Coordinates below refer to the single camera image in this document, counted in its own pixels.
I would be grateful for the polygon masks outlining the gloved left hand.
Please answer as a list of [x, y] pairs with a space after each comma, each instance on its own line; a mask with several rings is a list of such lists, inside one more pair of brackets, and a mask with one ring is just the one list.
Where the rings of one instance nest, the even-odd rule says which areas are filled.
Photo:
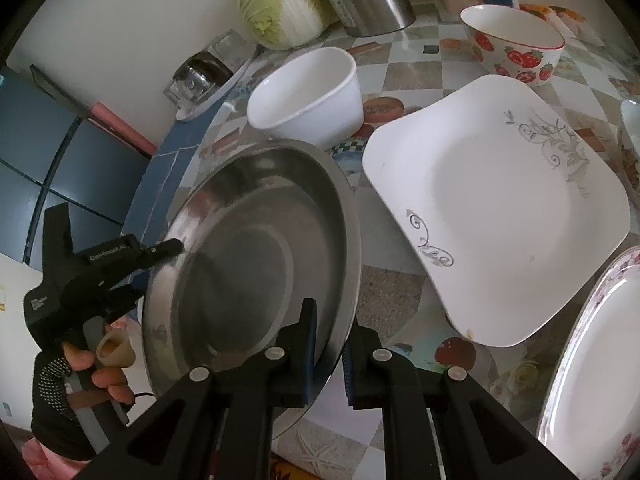
[[96, 368], [96, 355], [65, 341], [60, 350], [41, 351], [32, 375], [32, 433], [48, 450], [85, 462], [96, 456], [76, 412], [111, 402], [124, 411], [134, 393], [119, 367]]

